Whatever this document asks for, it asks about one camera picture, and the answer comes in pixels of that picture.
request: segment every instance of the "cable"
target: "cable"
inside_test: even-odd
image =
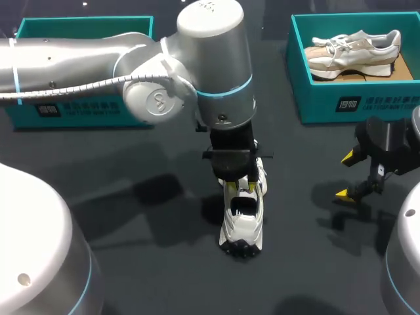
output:
[[[20,93],[0,93],[0,100],[17,100],[29,99],[29,98],[43,98],[43,97],[52,97],[60,95],[73,95],[77,93],[82,93],[86,91],[91,91],[95,89],[101,89],[104,87],[109,87],[111,85],[117,85],[120,83],[138,81],[138,82],[150,82],[150,83],[161,83],[162,79],[168,79],[173,81],[173,78],[168,75],[123,75],[121,77],[113,77],[112,79],[97,81],[94,83],[78,85],[75,87],[66,87],[63,89],[53,89],[53,90],[44,90],[44,91],[30,91],[30,92],[20,92]],[[177,75],[177,79],[183,83],[190,92],[195,95],[197,98],[197,92],[194,86],[183,77]]]

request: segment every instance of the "white sneaker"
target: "white sneaker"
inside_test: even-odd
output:
[[[347,70],[388,77],[400,53],[401,33],[394,30],[385,35],[369,35],[358,31],[331,39],[314,37],[312,42],[315,47],[306,48],[304,53],[310,73],[317,78],[332,80]]]
[[[261,187],[262,195],[265,196],[267,193],[267,180],[266,180],[266,172],[264,170],[263,161],[260,157],[257,158],[257,167],[258,167],[258,183]],[[219,184],[223,186],[223,180],[219,179]]]
[[[239,189],[224,183],[224,220],[219,245],[234,256],[252,257],[263,249],[264,203],[261,186],[252,193],[248,180],[239,180]]]

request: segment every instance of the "shoelace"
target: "shoelace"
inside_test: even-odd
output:
[[[337,50],[343,49],[348,50],[351,49],[351,47],[346,42],[347,35],[338,35],[335,37],[332,37],[330,39],[320,39],[317,37],[312,38],[312,42],[317,47],[326,47],[327,51],[331,54],[333,54],[333,58],[331,59],[331,62],[329,63],[329,67],[333,64],[335,57],[337,56]]]

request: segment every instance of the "dark gray table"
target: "dark gray table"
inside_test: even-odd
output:
[[[154,15],[175,31],[175,0],[30,0],[0,4],[0,28],[21,16]],[[353,125],[302,126],[281,55],[290,14],[418,9],[418,0],[243,0],[253,58],[255,134],[266,160],[264,249],[253,260],[216,245],[221,188],[187,109],[139,131],[14,132],[0,113],[0,160],[39,176],[68,202],[106,280],[105,315],[384,314],[381,260],[395,214],[420,179],[391,177],[363,209],[332,204],[367,163],[347,169]]]

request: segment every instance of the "teal shoe box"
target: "teal shoe box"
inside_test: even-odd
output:
[[[411,81],[317,83],[312,80],[304,49],[312,38],[329,39],[364,30],[372,35],[399,30],[401,54]],[[391,121],[410,117],[420,104],[420,14],[381,12],[293,15],[286,63],[302,123],[362,121],[370,116]]]
[[[82,18],[25,18],[16,38],[95,39],[127,32],[152,37],[153,16],[95,16]],[[6,109],[16,129],[140,127],[120,96],[77,98],[53,104],[23,104]]]

